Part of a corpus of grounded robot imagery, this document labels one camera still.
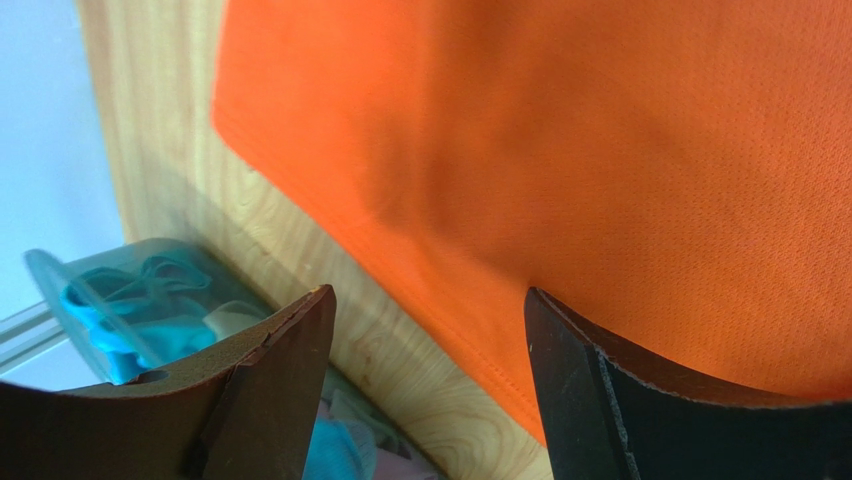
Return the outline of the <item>orange t shirt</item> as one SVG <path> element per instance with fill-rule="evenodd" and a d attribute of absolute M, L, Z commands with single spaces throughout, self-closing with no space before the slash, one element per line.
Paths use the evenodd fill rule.
<path fill-rule="evenodd" d="M 231 1 L 212 114 L 537 440 L 532 286 L 851 393 L 847 1 Z"/>

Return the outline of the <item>grey plastic laundry basket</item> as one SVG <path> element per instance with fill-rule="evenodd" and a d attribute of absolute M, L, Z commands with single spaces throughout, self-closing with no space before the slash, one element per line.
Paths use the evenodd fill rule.
<path fill-rule="evenodd" d="M 274 309 L 204 250 L 164 238 L 25 261 L 101 382 L 3 387 L 3 478 L 440 477 L 330 364 L 332 287 Z"/>

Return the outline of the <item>aluminium frame rail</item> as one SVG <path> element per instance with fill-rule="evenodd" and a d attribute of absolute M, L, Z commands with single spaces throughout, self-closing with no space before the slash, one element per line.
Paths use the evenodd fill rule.
<path fill-rule="evenodd" d="M 1 321 L 1 375 L 34 360 L 66 341 L 66 334 L 46 302 Z"/>

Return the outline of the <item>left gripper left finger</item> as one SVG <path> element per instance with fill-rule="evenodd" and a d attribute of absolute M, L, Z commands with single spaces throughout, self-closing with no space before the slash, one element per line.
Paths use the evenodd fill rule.
<path fill-rule="evenodd" d="M 333 339 L 319 286 L 201 352 L 108 383 L 1 387 L 5 479 L 298 479 Z"/>

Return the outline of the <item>teal t shirt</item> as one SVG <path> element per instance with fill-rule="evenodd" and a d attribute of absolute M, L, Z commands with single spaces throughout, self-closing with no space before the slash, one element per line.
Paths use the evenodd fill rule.
<path fill-rule="evenodd" d="M 103 353 L 114 382 L 201 352 L 275 314 L 219 266 L 205 267 L 175 253 L 148 257 L 133 271 L 98 267 L 61 293 L 62 308 Z M 319 403 L 338 418 L 363 420 L 378 433 L 358 394 L 328 362 Z"/>

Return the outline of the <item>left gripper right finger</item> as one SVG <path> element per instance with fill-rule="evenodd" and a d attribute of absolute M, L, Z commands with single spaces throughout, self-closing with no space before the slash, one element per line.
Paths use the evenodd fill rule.
<path fill-rule="evenodd" d="M 847 479 L 851 404 L 752 389 L 527 292 L 528 355 L 557 479 Z"/>

